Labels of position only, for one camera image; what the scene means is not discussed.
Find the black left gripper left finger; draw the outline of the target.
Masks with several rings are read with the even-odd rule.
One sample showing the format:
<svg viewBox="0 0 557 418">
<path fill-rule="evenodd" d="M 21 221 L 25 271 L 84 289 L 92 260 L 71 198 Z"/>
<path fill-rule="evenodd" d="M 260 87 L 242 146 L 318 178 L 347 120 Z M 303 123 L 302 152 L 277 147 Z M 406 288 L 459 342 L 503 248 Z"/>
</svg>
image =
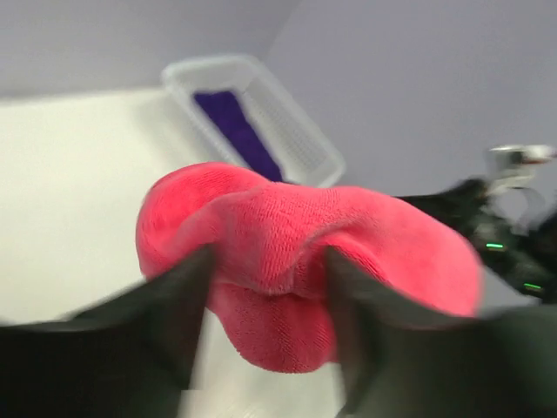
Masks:
<svg viewBox="0 0 557 418">
<path fill-rule="evenodd" d="M 57 321 L 1 326 L 4 417 L 175 417 L 191 383 L 215 257 Z"/>
</svg>

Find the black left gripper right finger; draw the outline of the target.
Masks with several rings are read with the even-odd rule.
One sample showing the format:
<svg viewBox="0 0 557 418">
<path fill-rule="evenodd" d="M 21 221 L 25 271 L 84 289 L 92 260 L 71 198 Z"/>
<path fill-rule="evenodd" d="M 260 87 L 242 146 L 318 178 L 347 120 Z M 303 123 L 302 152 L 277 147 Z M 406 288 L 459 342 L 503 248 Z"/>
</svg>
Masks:
<svg viewBox="0 0 557 418">
<path fill-rule="evenodd" d="M 452 316 L 409 300 L 334 248 L 325 270 L 341 416 L 555 416 L 555 306 Z"/>
</svg>

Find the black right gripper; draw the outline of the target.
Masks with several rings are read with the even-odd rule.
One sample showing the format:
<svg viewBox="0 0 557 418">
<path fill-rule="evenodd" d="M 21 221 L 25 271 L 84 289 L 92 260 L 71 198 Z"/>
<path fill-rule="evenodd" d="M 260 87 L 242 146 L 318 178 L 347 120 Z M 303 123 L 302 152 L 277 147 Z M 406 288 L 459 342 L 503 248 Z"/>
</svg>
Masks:
<svg viewBox="0 0 557 418">
<path fill-rule="evenodd" d="M 487 182 L 462 181 L 435 194 L 402 196 L 465 237 L 489 270 L 518 293 L 539 300 L 556 299 L 556 213 L 516 232 L 487 194 Z"/>
</svg>

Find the pink towel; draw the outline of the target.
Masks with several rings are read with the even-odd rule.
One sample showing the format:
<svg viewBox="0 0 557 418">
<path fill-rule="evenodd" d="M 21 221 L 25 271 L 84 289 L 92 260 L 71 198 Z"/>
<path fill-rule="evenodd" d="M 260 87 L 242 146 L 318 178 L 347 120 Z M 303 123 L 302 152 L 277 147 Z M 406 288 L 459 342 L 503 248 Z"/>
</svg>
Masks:
<svg viewBox="0 0 557 418">
<path fill-rule="evenodd" d="M 239 354 L 272 372 L 307 373 L 336 358 L 327 246 L 427 306 L 470 316 L 480 303 L 480 262 L 461 235 L 355 186 L 289 185 L 214 162 L 171 172 L 138 213 L 140 270 L 154 278 L 205 244 L 217 260 L 209 309 Z"/>
</svg>

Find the purple towel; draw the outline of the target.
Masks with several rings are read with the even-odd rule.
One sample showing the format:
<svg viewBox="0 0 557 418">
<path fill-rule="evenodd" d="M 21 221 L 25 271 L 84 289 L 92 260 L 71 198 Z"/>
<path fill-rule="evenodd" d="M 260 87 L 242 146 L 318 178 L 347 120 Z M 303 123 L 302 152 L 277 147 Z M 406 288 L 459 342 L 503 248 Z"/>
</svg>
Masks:
<svg viewBox="0 0 557 418">
<path fill-rule="evenodd" d="M 270 181 L 284 181 L 234 91 L 196 91 L 193 98 L 249 168 Z"/>
</svg>

